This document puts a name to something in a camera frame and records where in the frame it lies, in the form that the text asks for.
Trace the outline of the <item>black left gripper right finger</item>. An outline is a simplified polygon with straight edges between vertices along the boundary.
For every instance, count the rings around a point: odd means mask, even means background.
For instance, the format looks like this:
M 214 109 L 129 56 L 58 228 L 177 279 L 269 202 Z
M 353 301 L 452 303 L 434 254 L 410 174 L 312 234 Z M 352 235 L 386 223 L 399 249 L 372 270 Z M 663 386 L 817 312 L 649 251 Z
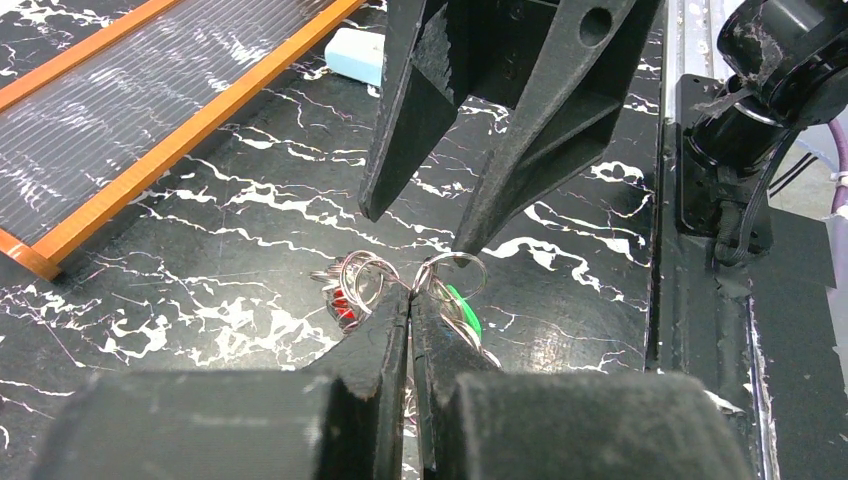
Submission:
M 749 479 L 703 385 L 682 374 L 507 373 L 426 294 L 410 302 L 425 479 Z

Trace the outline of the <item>green headed key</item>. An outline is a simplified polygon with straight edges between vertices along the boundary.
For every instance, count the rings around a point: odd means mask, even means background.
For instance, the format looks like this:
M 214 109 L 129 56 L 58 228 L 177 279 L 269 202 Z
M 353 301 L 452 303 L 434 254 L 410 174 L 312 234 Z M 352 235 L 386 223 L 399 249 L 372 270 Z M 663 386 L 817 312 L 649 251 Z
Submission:
M 459 302 L 459 305 L 460 305 L 462 312 L 463 312 L 463 315 L 464 315 L 465 323 L 474 331 L 476 337 L 479 340 L 481 340 L 482 339 L 482 327 L 481 327 L 480 321 L 478 319 L 478 316 L 474 312 L 473 308 L 470 306 L 470 304 L 467 302 L 467 300 L 464 297 L 461 296 L 459 291 L 453 285 L 447 284 L 446 288 L 447 288 L 448 292 L 451 294 L 451 296 Z

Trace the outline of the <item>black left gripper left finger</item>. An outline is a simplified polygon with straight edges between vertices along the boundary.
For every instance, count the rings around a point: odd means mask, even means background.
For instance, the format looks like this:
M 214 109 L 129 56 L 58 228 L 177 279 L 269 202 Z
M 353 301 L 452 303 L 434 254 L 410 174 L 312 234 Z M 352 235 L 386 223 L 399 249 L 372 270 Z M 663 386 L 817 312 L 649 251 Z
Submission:
M 313 431 L 281 418 L 294 371 L 102 375 L 54 421 L 35 479 L 397 479 L 403 420 L 346 413 Z

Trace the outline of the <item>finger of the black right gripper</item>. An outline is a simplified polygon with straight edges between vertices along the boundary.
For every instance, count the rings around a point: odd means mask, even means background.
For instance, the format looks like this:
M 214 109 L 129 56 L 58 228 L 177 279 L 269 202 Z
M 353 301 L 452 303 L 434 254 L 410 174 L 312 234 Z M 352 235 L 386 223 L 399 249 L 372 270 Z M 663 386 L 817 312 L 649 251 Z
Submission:
M 659 0 L 562 1 L 453 250 L 478 254 L 512 217 L 600 159 L 641 60 Z
M 390 1 L 380 101 L 359 190 L 378 221 L 455 121 L 464 101 L 464 3 Z

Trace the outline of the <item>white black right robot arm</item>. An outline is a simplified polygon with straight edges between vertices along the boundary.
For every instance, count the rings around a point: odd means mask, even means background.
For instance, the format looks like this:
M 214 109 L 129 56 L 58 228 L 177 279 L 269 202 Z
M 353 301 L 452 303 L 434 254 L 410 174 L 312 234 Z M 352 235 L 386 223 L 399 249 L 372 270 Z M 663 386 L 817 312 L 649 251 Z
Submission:
M 476 96 L 509 107 L 455 234 L 476 254 L 612 141 L 658 1 L 393 1 L 359 206 L 379 219 Z M 732 75 L 683 102 L 678 226 L 731 266 L 769 248 L 759 210 L 799 133 L 847 105 L 847 5 L 745 1 L 717 47 Z

